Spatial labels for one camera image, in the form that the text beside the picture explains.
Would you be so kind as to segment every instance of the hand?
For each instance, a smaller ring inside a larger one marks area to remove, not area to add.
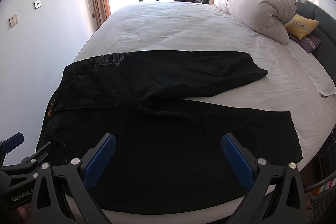
[[[29,204],[17,208],[17,212],[22,218],[22,224],[29,224]]]

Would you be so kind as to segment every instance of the purple pillow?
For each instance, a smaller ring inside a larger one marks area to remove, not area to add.
[[[289,33],[288,34],[289,38],[298,43],[303,49],[307,52],[310,53],[313,50],[315,50],[321,43],[321,40],[318,39],[317,37],[313,36],[312,34],[308,34],[305,36],[303,39],[298,39],[295,35]]]

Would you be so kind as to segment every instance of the blue gripper pad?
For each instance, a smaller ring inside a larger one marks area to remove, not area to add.
[[[25,138],[22,133],[16,133],[14,136],[4,141],[2,145],[2,152],[4,154],[8,154],[9,152],[17,148],[20,144],[22,144],[24,140]]]
[[[113,135],[110,135],[84,170],[83,184],[86,189],[97,184],[116,147],[117,140]]]
[[[235,146],[229,136],[224,135],[221,141],[222,150],[235,172],[240,184],[249,190],[254,184],[253,170],[240,150]]]

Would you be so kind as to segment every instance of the metal bolt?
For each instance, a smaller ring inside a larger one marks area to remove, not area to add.
[[[49,167],[49,163],[45,162],[42,164],[42,169],[47,169]]]
[[[71,160],[71,164],[72,165],[77,165],[78,163],[80,163],[80,161],[81,160],[79,158],[74,158],[74,159]]]
[[[289,164],[289,167],[292,168],[292,169],[295,169],[295,168],[296,168],[296,164],[293,163],[293,162],[291,162],[291,163]]]
[[[263,159],[263,158],[259,158],[259,159],[258,159],[258,163],[259,163],[260,165],[265,165],[265,164],[267,163],[267,161],[266,161],[265,159]]]

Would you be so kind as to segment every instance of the power outlet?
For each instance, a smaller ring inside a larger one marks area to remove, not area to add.
[[[10,26],[13,27],[16,23],[18,23],[19,21],[17,20],[17,15],[13,15],[11,16],[11,18],[9,19],[10,22]]]
[[[34,1],[34,4],[35,4],[35,9],[40,8],[41,7],[41,0]]]

